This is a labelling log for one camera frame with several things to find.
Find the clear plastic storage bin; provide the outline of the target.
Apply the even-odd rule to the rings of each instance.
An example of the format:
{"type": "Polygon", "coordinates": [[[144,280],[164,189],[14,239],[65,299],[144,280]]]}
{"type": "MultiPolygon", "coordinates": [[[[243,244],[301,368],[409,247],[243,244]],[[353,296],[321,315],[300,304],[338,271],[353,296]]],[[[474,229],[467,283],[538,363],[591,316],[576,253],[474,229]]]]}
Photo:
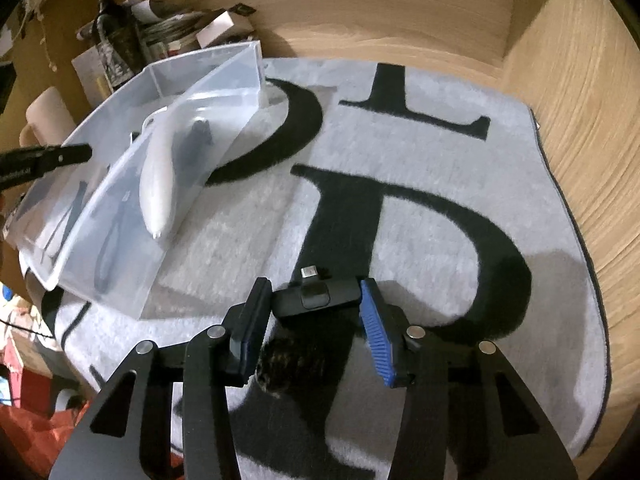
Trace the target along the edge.
{"type": "Polygon", "coordinates": [[[172,240],[260,107],[256,41],[146,66],[67,145],[86,162],[38,179],[9,214],[6,241],[46,289],[142,315],[172,240]]]}

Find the grey rug with letters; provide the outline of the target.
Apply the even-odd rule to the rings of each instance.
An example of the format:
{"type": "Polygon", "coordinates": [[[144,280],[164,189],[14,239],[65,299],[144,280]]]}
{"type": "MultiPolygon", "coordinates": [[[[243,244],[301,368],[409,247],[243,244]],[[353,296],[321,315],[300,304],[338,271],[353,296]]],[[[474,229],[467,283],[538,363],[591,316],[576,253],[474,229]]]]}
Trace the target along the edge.
{"type": "Polygon", "coordinates": [[[260,107],[181,222],[138,318],[62,288],[55,335],[99,392],[141,341],[183,344],[272,286],[280,396],[226,390],[237,479],[391,479],[405,389],[378,376],[360,301],[276,318],[316,266],[372,278],[412,325],[494,342],[573,461],[610,386],[601,297],[530,108],[399,65],[262,59],[260,107]]]}

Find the black usb adapter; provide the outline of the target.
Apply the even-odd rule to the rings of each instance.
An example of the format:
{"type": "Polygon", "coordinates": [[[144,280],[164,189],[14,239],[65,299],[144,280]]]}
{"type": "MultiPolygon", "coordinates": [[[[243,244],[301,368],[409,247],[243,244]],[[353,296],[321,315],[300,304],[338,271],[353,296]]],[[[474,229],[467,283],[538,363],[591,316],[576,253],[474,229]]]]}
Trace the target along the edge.
{"type": "Polygon", "coordinates": [[[356,278],[334,278],[316,266],[304,266],[299,270],[297,282],[273,293],[272,310],[280,320],[349,306],[360,298],[361,289],[356,278]]]}

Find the dark wine bottle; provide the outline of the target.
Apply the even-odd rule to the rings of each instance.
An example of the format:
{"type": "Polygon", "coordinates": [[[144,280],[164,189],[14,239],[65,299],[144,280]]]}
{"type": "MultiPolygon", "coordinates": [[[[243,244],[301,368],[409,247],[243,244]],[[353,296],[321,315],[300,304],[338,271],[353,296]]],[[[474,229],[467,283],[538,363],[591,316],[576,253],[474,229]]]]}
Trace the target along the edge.
{"type": "Polygon", "coordinates": [[[116,0],[98,0],[99,12],[92,23],[92,38],[108,84],[122,88],[145,66],[137,22],[126,6],[116,0]]]}

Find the cream cylindrical speaker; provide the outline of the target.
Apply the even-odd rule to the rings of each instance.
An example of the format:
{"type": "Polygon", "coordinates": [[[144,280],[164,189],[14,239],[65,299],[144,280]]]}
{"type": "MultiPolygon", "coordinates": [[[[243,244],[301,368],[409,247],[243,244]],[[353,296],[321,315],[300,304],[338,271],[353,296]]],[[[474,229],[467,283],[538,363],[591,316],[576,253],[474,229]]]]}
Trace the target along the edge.
{"type": "Polygon", "coordinates": [[[20,133],[21,148],[61,145],[76,128],[70,111],[55,87],[44,90],[25,112],[26,126],[20,133]]]}

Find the white handwritten note paper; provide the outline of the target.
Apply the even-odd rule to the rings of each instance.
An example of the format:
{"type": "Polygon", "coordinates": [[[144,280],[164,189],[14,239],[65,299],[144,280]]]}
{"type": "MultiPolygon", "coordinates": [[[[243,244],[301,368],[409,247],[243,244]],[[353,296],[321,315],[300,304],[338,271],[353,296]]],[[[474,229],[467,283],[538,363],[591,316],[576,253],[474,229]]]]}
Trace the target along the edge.
{"type": "Polygon", "coordinates": [[[98,50],[85,50],[72,59],[72,65],[89,105],[97,108],[112,94],[98,50]]]}

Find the black gold perforated ball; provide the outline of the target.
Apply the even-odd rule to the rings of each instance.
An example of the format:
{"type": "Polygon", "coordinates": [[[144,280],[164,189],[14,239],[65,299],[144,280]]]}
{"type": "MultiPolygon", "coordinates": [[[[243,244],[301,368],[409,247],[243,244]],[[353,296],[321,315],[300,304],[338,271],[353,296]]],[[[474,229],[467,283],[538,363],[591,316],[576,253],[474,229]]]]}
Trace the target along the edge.
{"type": "Polygon", "coordinates": [[[288,335],[276,335],[264,344],[255,370],[255,380],[263,392],[280,396],[291,385],[294,350],[294,341],[288,335]]]}

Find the white handheld massager device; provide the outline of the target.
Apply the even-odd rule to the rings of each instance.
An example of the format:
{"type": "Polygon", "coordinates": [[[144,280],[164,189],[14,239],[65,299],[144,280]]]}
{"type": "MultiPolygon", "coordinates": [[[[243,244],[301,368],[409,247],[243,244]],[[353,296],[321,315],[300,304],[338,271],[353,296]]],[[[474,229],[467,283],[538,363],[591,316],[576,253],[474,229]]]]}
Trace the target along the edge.
{"type": "Polygon", "coordinates": [[[160,108],[143,123],[149,136],[139,184],[146,230],[162,240],[174,230],[183,199],[200,182],[214,146],[209,122],[160,108]]]}

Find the stack of books papers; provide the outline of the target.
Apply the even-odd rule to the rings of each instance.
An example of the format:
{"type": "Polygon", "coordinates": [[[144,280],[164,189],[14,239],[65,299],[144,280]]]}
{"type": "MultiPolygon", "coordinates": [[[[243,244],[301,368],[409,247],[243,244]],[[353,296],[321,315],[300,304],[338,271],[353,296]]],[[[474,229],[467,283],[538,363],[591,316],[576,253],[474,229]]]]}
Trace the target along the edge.
{"type": "Polygon", "coordinates": [[[138,28],[145,61],[148,63],[200,50],[200,30],[221,14],[221,10],[181,9],[165,0],[126,0],[138,28]]]}

